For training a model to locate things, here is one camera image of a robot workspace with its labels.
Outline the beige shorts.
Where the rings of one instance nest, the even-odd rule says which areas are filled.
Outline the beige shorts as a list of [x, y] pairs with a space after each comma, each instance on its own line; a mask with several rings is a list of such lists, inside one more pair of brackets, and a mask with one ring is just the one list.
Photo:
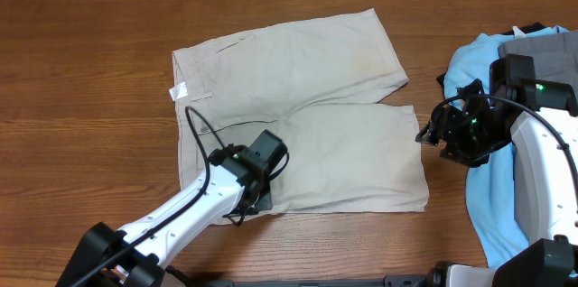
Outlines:
[[425, 209], [415, 110], [384, 102], [408, 77], [374, 10], [211, 39], [172, 66], [182, 186], [204, 154], [267, 130], [289, 153], [273, 214]]

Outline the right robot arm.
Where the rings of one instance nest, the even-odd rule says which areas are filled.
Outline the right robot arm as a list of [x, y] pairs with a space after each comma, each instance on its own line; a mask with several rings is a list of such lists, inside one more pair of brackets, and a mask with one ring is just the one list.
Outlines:
[[417, 134], [445, 142], [440, 155], [471, 168], [515, 147], [514, 218], [529, 246], [497, 269], [438, 263], [423, 286], [577, 284], [577, 101], [564, 83], [537, 79], [534, 61], [508, 54], [490, 66], [489, 90], [476, 79], [439, 103]]

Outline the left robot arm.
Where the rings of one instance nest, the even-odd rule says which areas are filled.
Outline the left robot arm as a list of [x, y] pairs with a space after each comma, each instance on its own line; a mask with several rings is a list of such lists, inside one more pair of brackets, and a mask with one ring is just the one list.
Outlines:
[[287, 165], [283, 141], [265, 130], [248, 147], [208, 157], [201, 175], [161, 207], [117, 230], [104, 223], [80, 239], [59, 286], [159, 286], [172, 260], [222, 218], [240, 225], [272, 207], [270, 182]]

